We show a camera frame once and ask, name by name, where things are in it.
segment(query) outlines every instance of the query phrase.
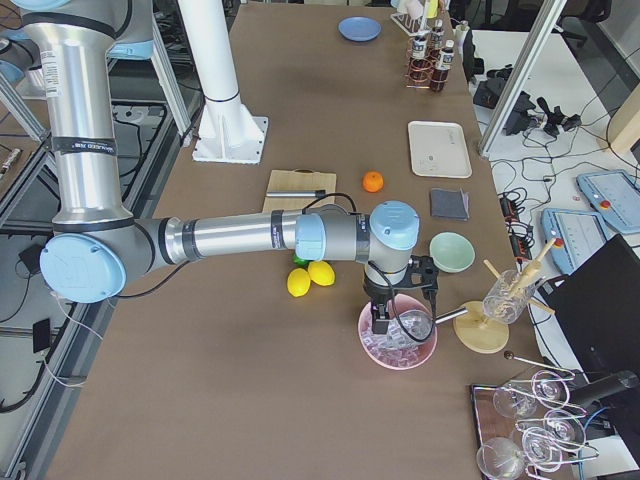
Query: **office chair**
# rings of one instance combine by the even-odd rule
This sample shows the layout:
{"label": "office chair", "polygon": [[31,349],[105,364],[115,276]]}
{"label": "office chair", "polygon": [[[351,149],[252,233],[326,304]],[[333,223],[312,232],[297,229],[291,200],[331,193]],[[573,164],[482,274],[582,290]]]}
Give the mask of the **office chair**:
{"label": "office chair", "polygon": [[[504,16],[493,23],[491,29],[528,32],[542,3],[543,0],[509,0]],[[558,20],[563,38],[578,40],[579,48],[584,46],[587,37],[564,30],[564,19],[574,17],[594,24],[602,22],[611,15],[611,3],[612,0],[568,0]]]}

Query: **orange fruit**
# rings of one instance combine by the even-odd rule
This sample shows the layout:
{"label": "orange fruit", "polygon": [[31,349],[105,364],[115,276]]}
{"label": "orange fruit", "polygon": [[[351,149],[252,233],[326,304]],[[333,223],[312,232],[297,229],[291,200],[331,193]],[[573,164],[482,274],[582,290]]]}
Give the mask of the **orange fruit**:
{"label": "orange fruit", "polygon": [[362,177],[362,188],[364,188],[367,192],[375,193],[382,190],[384,186],[384,177],[380,172],[376,172],[371,170],[364,174]]}

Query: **bottle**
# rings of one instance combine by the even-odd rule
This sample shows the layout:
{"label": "bottle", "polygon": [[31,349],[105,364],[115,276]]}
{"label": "bottle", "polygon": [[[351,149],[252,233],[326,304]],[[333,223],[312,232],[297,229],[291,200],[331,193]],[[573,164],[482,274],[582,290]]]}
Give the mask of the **bottle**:
{"label": "bottle", "polygon": [[447,40],[444,48],[440,50],[438,56],[438,63],[431,75],[431,83],[429,88],[434,92],[441,92],[444,88],[444,84],[449,76],[449,70],[451,69],[451,62],[453,62],[453,40]]}
{"label": "bottle", "polygon": [[409,60],[409,78],[415,82],[424,82],[427,79],[426,50],[427,31],[420,30],[411,43],[411,59]]}
{"label": "bottle", "polygon": [[444,41],[444,28],[442,27],[442,20],[437,19],[436,24],[431,31],[431,37],[429,38],[429,45],[427,45],[427,58],[437,60],[440,50],[442,49],[442,42]]}

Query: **white label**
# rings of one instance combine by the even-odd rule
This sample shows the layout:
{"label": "white label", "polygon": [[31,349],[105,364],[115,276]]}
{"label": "white label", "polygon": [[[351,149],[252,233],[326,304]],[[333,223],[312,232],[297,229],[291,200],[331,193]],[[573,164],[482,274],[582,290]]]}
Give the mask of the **white label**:
{"label": "white label", "polygon": [[56,54],[51,51],[46,51],[40,54],[40,58],[42,59],[42,76],[44,77],[44,88],[47,98],[59,97],[62,95],[62,89],[60,88],[60,71]]}

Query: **black monitor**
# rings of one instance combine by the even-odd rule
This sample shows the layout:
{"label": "black monitor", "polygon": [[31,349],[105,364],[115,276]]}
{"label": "black monitor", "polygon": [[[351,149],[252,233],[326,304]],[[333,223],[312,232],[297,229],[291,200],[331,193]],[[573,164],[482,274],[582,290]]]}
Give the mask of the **black monitor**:
{"label": "black monitor", "polygon": [[[630,370],[640,376],[640,259],[614,236],[559,286],[540,289],[576,358],[593,382]],[[640,390],[602,400],[607,416],[640,463]]]}

